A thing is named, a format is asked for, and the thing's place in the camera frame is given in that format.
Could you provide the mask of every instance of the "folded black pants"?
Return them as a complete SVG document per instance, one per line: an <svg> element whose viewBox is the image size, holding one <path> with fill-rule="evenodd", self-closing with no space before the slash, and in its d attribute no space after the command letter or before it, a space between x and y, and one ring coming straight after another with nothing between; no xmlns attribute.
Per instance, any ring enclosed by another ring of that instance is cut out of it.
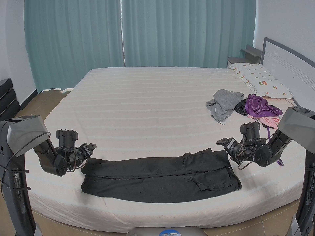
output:
<svg viewBox="0 0 315 236"><path fill-rule="evenodd" d="M239 190L227 153L210 148L179 157L124 161L89 158L81 172L83 192L146 203L178 203L207 199Z"/></svg>

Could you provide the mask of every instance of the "white wall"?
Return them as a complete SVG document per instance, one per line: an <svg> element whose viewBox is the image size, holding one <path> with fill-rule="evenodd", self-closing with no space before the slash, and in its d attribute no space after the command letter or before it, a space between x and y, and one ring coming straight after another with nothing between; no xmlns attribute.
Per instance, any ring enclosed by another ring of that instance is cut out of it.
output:
<svg viewBox="0 0 315 236"><path fill-rule="evenodd" d="M0 79L11 77L21 104L36 90L25 48L24 0L0 0Z"/></svg>
<svg viewBox="0 0 315 236"><path fill-rule="evenodd" d="M264 37L315 61L315 0L257 0L254 47Z"/></svg>

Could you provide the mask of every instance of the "pink fabric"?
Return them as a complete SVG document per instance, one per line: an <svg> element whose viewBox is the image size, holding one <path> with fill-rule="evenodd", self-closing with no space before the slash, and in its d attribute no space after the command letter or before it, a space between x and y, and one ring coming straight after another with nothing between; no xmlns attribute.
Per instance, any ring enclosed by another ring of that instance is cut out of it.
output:
<svg viewBox="0 0 315 236"><path fill-rule="evenodd" d="M266 117L254 117L250 114L247 114L247 117L260 121L263 124L266 124L268 127L272 127L274 129L278 129L278 123L280 118L278 116L266 116Z"/></svg>

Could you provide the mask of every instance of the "clothing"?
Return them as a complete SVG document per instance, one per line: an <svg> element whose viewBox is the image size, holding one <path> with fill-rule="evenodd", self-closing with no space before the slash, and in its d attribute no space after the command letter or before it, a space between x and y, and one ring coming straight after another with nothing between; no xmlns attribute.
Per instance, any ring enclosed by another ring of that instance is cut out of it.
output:
<svg viewBox="0 0 315 236"><path fill-rule="evenodd" d="M245 104L246 104L246 100L243 99L241 100L234 108L234 111L243 115L243 116L247 116L247 112L245 110Z"/></svg>
<svg viewBox="0 0 315 236"><path fill-rule="evenodd" d="M278 123L280 121L279 116L264 116L264 117L254 117L250 114L247 115L249 118L255 119L260 121L261 123L265 124L267 127L272 127L274 129L278 129Z"/></svg>
<svg viewBox="0 0 315 236"><path fill-rule="evenodd" d="M215 92L213 99L207 102L207 108L211 111L211 116L221 123L225 124L226 118L234 111L235 106L244 98L241 92L227 91L220 89Z"/></svg>
<svg viewBox="0 0 315 236"><path fill-rule="evenodd" d="M245 104L246 112L254 117L280 116L282 111L279 108L268 105L267 100L256 94L250 94Z"/></svg>
<svg viewBox="0 0 315 236"><path fill-rule="evenodd" d="M179 157L106 161L89 158L81 169L83 192L147 203L207 199L239 190L228 154L206 149Z"/></svg>

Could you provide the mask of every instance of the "white bed sheet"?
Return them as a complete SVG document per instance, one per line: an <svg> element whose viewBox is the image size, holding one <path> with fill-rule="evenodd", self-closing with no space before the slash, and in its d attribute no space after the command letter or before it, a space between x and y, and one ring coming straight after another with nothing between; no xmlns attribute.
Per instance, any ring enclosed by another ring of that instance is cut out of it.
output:
<svg viewBox="0 0 315 236"><path fill-rule="evenodd" d="M230 69L179 67L102 68L90 71L45 120L55 147L55 131L73 129L77 146L97 144L93 157L123 160L181 156L211 147L216 141L242 135L239 127L252 119L236 112L221 125L210 116L206 102L219 89L251 93ZM283 112L289 100L271 99ZM267 131L261 129L261 137ZM284 166L251 164L239 171L241 190L194 202L138 203L81 192L84 174L63 177L45 173L37 155L26 153L31 205L54 220L87 229L128 232L137 226L200 226L239 223L298 199L304 174L304 149L292 142L283 152Z"/></svg>

